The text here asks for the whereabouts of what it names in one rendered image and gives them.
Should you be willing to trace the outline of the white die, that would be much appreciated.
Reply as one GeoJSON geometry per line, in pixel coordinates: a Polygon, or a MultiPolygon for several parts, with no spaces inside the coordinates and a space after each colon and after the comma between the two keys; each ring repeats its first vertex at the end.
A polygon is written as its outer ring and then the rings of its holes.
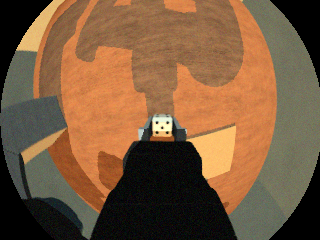
{"type": "Polygon", "coordinates": [[[170,114],[154,114],[152,118],[153,136],[172,135],[172,117],[170,114]]]}

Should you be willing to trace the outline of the tan square mat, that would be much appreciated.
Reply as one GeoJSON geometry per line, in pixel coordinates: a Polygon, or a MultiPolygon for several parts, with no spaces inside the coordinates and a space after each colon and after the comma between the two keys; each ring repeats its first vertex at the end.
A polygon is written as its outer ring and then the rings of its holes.
{"type": "Polygon", "coordinates": [[[236,125],[208,134],[188,138],[202,158],[202,174],[209,179],[230,171],[236,125]]]}

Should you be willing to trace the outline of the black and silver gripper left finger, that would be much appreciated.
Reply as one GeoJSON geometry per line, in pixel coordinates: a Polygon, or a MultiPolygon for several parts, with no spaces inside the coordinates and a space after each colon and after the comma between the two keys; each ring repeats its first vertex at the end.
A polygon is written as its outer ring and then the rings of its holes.
{"type": "Polygon", "coordinates": [[[144,127],[140,127],[138,129],[139,141],[150,141],[150,137],[153,134],[152,118],[153,118],[152,116],[149,116],[144,127]]]}

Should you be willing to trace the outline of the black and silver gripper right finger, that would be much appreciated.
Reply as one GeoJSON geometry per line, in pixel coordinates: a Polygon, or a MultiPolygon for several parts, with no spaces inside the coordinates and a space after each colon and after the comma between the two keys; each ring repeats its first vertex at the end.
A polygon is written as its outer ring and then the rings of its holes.
{"type": "Polygon", "coordinates": [[[187,129],[180,126],[176,117],[172,117],[172,136],[175,141],[186,141],[187,129]]]}

